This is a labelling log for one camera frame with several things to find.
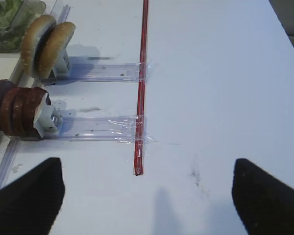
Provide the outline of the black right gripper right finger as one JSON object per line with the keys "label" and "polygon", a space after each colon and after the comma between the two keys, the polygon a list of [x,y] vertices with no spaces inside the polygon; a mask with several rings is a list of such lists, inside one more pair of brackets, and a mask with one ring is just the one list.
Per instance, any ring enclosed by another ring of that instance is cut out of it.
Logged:
{"label": "black right gripper right finger", "polygon": [[294,235],[294,189],[248,159],[235,161],[231,195],[249,235]]}

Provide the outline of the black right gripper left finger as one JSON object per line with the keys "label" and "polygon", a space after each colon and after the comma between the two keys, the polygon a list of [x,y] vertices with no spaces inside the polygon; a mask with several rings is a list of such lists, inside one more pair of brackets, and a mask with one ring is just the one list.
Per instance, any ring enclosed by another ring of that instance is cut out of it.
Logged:
{"label": "black right gripper left finger", "polygon": [[47,235],[65,195],[60,158],[48,158],[0,189],[0,235]]}

